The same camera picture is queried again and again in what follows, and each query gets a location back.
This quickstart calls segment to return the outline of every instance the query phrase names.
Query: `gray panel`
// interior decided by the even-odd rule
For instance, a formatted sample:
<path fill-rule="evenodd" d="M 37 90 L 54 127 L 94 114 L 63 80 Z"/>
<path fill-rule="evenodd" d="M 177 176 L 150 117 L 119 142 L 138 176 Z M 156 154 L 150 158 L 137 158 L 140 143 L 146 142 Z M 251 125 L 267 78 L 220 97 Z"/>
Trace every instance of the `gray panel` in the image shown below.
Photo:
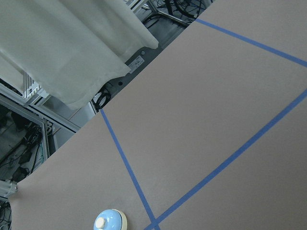
<path fill-rule="evenodd" d="M 200 23 L 188 27 L 105 108 L 153 213 L 284 109 L 306 88 L 306 74 Z"/>
<path fill-rule="evenodd" d="M 97 114 L 10 197 L 12 229 L 93 229 L 97 215 L 115 208 L 129 229 L 149 219 L 101 114 Z"/>
<path fill-rule="evenodd" d="M 307 229 L 307 100 L 161 222 L 161 229 Z"/>
<path fill-rule="evenodd" d="M 199 19 L 307 60 L 306 0 L 217 0 Z"/>

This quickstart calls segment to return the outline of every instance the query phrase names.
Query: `white knob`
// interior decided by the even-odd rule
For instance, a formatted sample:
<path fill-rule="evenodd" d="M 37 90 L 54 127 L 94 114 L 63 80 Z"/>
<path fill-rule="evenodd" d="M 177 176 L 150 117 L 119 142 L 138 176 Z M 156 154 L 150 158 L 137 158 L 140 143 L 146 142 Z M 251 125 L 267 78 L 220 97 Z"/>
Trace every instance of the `white knob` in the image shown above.
<path fill-rule="evenodd" d="M 96 228 L 102 229 L 102 228 L 104 227 L 104 225 L 105 225 L 105 222 L 106 222 L 106 221 L 105 221 L 104 218 L 99 217 L 99 218 L 96 220 L 96 223 L 95 223 Z"/>

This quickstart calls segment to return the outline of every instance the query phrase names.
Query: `blue tape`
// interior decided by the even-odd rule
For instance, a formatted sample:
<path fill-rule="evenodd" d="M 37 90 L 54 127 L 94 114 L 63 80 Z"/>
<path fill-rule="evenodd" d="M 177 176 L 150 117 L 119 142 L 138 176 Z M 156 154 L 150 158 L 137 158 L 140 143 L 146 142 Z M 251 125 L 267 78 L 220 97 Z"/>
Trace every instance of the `blue tape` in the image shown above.
<path fill-rule="evenodd" d="M 225 33 L 225 34 L 227 34 L 227 35 L 230 35 L 230 36 L 232 36 L 232 37 L 238 38 L 238 39 L 240 39 L 240 40 L 242 40 L 242 41 L 244 41 L 244 42 L 250 43 L 250 44 L 252 44 L 252 45 L 254 45 L 254 46 L 257 46 L 257 47 L 259 47 L 259 48 L 261 48 L 261 49 L 264 49 L 264 50 L 266 50 L 266 51 L 269 51 L 269 52 L 271 52 L 271 53 L 274 53 L 274 54 L 276 54 L 276 55 L 278 55 L 278 56 L 280 56 L 280 57 L 282 57 L 282 58 L 285 58 L 285 59 L 287 59 L 287 60 L 289 60 L 289 61 L 295 62 L 295 63 L 297 63 L 297 64 L 299 64 L 299 65 L 301 65 L 301 66 L 307 67 L 307 61 L 304 61 L 304 60 L 299 59 L 299 58 L 297 58 L 297 57 L 294 57 L 294 56 L 292 56 L 292 55 L 286 54 L 286 53 L 284 53 L 284 52 L 282 52 L 282 51 L 280 51 L 280 50 L 274 49 L 274 48 L 272 48 L 272 47 L 270 47 L 270 46 L 266 46 L 266 45 L 264 45 L 264 44 L 262 44 L 262 43 L 256 42 L 256 41 L 254 41 L 254 40 L 252 40 L 252 39 L 249 39 L 249 38 L 244 37 L 244 36 L 242 36 L 242 35 L 236 34 L 236 33 L 232 32 L 232 31 L 226 30 L 226 29 L 224 29 L 224 28 L 222 28 L 222 27 L 219 27 L 219 26 L 217 26 L 217 25 L 214 25 L 214 24 L 211 24 L 211 23 L 209 23 L 209 22 L 203 21 L 203 20 L 201 20 L 201 19 L 198 19 L 198 18 L 197 18 L 195 21 L 197 21 L 197 22 L 199 22 L 199 23 L 201 23 L 201 24 L 203 24 L 203 25 L 206 25 L 206 26 L 208 26 L 208 27 L 211 27 L 211 28 L 213 28 L 213 29 L 216 29 L 216 30 L 218 30 L 218 31 L 220 31 L 220 32 L 223 32 L 223 33 Z"/>
<path fill-rule="evenodd" d="M 252 144 L 254 144 L 260 137 L 268 132 L 277 122 L 279 122 L 284 116 L 286 116 L 291 110 L 293 110 L 300 102 L 307 97 L 307 89 L 302 92 L 294 101 L 292 101 L 287 107 L 285 107 L 276 117 L 274 117 L 269 123 L 267 123 L 262 129 L 260 129 L 251 139 L 249 139 L 244 145 L 242 145 L 237 151 L 235 151 L 230 157 L 228 157 L 222 164 L 214 169 L 208 176 L 200 181 L 195 187 L 188 191 L 183 197 L 181 197 L 175 204 L 173 204 L 168 210 L 160 215 L 156 221 L 152 222 L 144 230 L 150 230 L 155 225 L 161 223 L 183 203 L 190 199 L 194 194 L 201 190 L 208 182 L 216 177 L 222 170 L 230 165 L 235 159 L 237 159 L 243 152 L 245 152 Z"/>
<path fill-rule="evenodd" d="M 133 181 L 133 184 L 134 184 L 134 186 L 135 186 L 135 188 L 136 188 L 136 191 L 138 192 L 138 194 L 139 194 L 139 196 L 140 196 L 140 199 L 141 199 L 141 201 L 142 201 L 142 203 L 143 203 L 143 205 L 144 205 L 144 208 L 145 208 L 145 210 L 146 210 L 146 212 L 147 212 L 147 215 L 149 216 L 150 221 L 153 223 L 153 222 L 155 222 L 155 217 L 154 217 L 153 211 L 151 210 L 151 208 L 150 208 L 150 206 L 149 206 L 149 204 L 148 204 L 148 202 L 147 202 L 147 200 L 146 200 L 146 198 L 145 198 L 145 195 L 144 195 L 144 193 L 143 193 L 143 191 L 142 191 L 142 189 L 141 189 L 141 187 L 140 187 L 140 185 L 139 185 L 139 182 L 137 181 L 137 179 L 136 179 L 136 177 L 135 177 L 135 175 L 134 175 L 134 172 L 133 172 L 133 170 L 132 170 L 132 168 L 131 168 L 131 166 L 130 166 L 128 160 L 127 160 L 127 157 L 126 157 L 126 155 L 125 155 L 123 149 L 122 149 L 121 146 L 120 146 L 120 143 L 119 143 L 117 137 L 115 136 L 115 133 L 114 133 L 114 131 L 113 131 L 113 129 L 112 129 L 112 126 L 111 126 L 111 124 L 110 124 L 110 122 L 109 122 L 109 120 L 108 120 L 108 118 L 107 118 L 105 112 L 103 111 L 103 109 L 101 109 L 100 112 L 101 112 L 101 114 L 102 114 L 102 117 L 103 117 L 104 120 L 105 120 L 106 126 L 107 126 L 107 128 L 109 129 L 109 132 L 110 132 L 110 134 L 111 134 L 111 136 L 112 136 L 112 138 L 113 138 L 113 141 L 114 141 L 114 143 L 115 143 L 115 145 L 116 145 L 116 147 L 117 147 L 117 149 L 118 149 L 118 152 L 119 152 L 119 154 L 120 154 L 120 156 L 121 156 L 121 158 L 122 158 L 122 160 L 123 160 L 123 162 L 124 162 L 124 164 L 125 164 L 125 166 L 126 166 L 126 168 L 127 168 L 127 171 L 128 171 L 128 173 L 129 173 L 129 175 L 130 175 L 132 181 Z M 154 227 L 154 229 L 160 230 L 159 225 L 156 224 L 155 227 Z"/>

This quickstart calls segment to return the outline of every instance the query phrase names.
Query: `blue line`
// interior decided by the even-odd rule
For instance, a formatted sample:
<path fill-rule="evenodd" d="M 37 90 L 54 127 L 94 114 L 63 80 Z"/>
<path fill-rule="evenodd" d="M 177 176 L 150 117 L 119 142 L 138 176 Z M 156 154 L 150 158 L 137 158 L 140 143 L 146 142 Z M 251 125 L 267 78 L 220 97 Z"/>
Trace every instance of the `blue line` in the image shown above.
<path fill-rule="evenodd" d="M 230 165 L 235 159 L 237 159 L 243 152 L 245 152 L 252 144 L 254 144 L 260 137 L 268 132 L 277 122 L 279 122 L 284 116 L 286 116 L 291 110 L 293 110 L 300 102 L 307 97 L 307 89 L 302 92 L 294 101 L 292 101 L 287 107 L 285 107 L 276 117 L 274 117 L 269 123 L 267 123 L 262 129 L 260 129 L 251 139 L 249 139 L 244 145 L 242 145 L 237 151 L 235 151 L 230 157 L 228 157 L 222 164 L 214 169 L 208 176 L 200 181 L 195 187 L 188 191 L 183 197 L 181 197 L 175 204 L 173 204 L 168 210 L 160 215 L 155 222 L 152 222 L 144 230 L 150 230 L 155 225 L 161 223 L 166 217 L 173 213 L 183 203 L 190 199 L 194 194 L 201 190 L 208 182 L 216 177 L 222 170 Z"/>
<path fill-rule="evenodd" d="M 227 34 L 227 35 L 230 35 L 230 36 L 232 36 L 232 37 L 238 38 L 238 39 L 240 39 L 240 40 L 242 40 L 242 41 L 244 41 L 244 42 L 250 43 L 250 44 L 252 44 L 252 45 L 254 45 L 254 46 L 257 46 L 257 47 L 259 47 L 259 48 L 261 48 L 261 49 L 264 49 L 264 50 L 266 50 L 266 51 L 269 51 L 269 52 L 271 52 L 271 53 L 274 53 L 274 54 L 276 54 L 276 55 L 278 55 L 278 56 L 280 56 L 280 57 L 282 57 L 282 58 L 288 59 L 289 61 L 295 62 L 295 63 L 297 63 L 297 64 L 299 64 L 299 65 L 304 66 L 304 67 L 307 67 L 307 61 L 304 61 L 304 60 L 299 59 L 299 58 L 297 58 L 297 57 L 294 57 L 294 56 L 292 56 L 292 55 L 286 54 L 286 53 L 284 53 L 284 52 L 282 52 L 282 51 L 280 51 L 280 50 L 274 49 L 274 48 L 272 48 L 272 47 L 270 47 L 270 46 L 266 46 L 266 45 L 264 45 L 264 44 L 262 44 L 262 43 L 256 42 L 256 41 L 254 41 L 254 40 L 252 40 L 252 39 L 249 39 L 249 38 L 244 37 L 244 36 L 242 36 L 242 35 L 236 34 L 236 33 L 232 32 L 232 31 L 226 30 L 226 29 L 224 29 L 224 28 L 222 28 L 222 27 L 219 27 L 219 26 L 217 26 L 217 25 L 214 25 L 214 24 L 211 24 L 211 23 L 209 23 L 209 22 L 203 21 L 203 20 L 201 20 L 201 19 L 198 19 L 198 18 L 197 18 L 195 21 L 197 21 L 197 22 L 199 22 L 199 23 L 201 23 L 201 24 L 203 24 L 203 25 L 206 25 L 206 26 L 208 26 L 208 27 L 211 27 L 211 28 L 213 28 L 213 29 L 216 29 L 216 30 L 218 30 L 218 31 L 220 31 L 220 32 L 223 32 L 223 33 L 225 33 L 225 34 Z"/>
<path fill-rule="evenodd" d="M 144 205 L 144 208 L 145 208 L 145 210 L 146 210 L 146 212 L 147 212 L 147 214 L 149 216 L 149 219 L 153 223 L 153 222 L 155 222 L 155 217 L 154 217 L 153 211 L 151 210 L 151 208 L 150 208 L 150 206 L 149 206 L 149 204 L 148 204 L 148 202 L 147 202 L 147 200 L 145 198 L 145 195 L 144 195 L 144 193 L 143 193 L 143 191 L 142 191 L 142 189 L 141 189 L 141 187 L 139 185 L 139 182 L 137 181 L 137 179 L 136 179 L 136 177 L 135 177 L 135 175 L 133 173 L 133 170 L 132 170 L 132 168 L 131 168 L 131 166 L 130 166 L 127 158 L 126 158 L 126 155 L 125 155 L 123 149 L 120 146 L 120 143 L 119 143 L 117 137 L 115 136 L 115 133 L 114 133 L 114 131 L 112 129 L 112 126 L 111 126 L 111 124 L 110 124 L 110 122 L 109 122 L 105 112 L 103 111 L 103 109 L 101 109 L 100 112 L 102 114 L 102 117 L 105 120 L 106 126 L 109 129 L 109 132 L 110 132 L 110 134 L 111 134 L 111 136 L 113 138 L 113 141 L 114 141 L 114 143 L 115 143 L 115 145 L 116 145 L 116 147 L 118 149 L 118 152 L 119 152 L 119 154 L 120 154 L 120 156 L 121 156 L 121 158 L 122 158 L 122 160 L 123 160 L 123 162 L 124 162 L 124 164 L 125 164 L 125 166 L 127 168 L 127 171 L 129 173 L 132 181 L 133 181 L 133 184 L 134 184 L 134 186 L 136 188 L 136 191 L 138 192 L 138 194 L 140 196 L 140 199 L 141 199 L 141 201 L 142 201 L 142 203 Z M 159 225 L 156 225 L 154 228 L 156 230 L 160 230 Z"/>

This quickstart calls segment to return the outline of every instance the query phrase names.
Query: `round blue lid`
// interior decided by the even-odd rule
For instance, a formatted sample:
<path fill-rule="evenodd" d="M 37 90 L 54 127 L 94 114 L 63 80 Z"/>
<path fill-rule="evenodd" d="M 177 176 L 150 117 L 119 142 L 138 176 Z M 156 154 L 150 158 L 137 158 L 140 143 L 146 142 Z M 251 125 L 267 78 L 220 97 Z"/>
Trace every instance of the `round blue lid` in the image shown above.
<path fill-rule="evenodd" d="M 103 211 L 97 216 L 94 222 L 94 230 L 121 230 L 121 227 L 121 216 L 114 209 Z"/>

